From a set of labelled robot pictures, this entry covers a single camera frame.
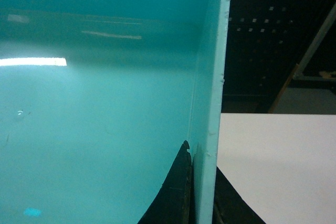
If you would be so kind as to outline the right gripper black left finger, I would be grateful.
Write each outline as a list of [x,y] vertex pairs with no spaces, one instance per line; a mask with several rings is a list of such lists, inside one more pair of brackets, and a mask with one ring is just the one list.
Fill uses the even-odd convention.
[[138,223],[189,223],[192,185],[190,145],[184,141],[158,194]]

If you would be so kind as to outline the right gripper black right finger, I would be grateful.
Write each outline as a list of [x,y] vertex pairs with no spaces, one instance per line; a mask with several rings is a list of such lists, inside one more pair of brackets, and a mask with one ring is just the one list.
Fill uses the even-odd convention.
[[216,169],[213,223],[265,224],[241,198],[219,168]]

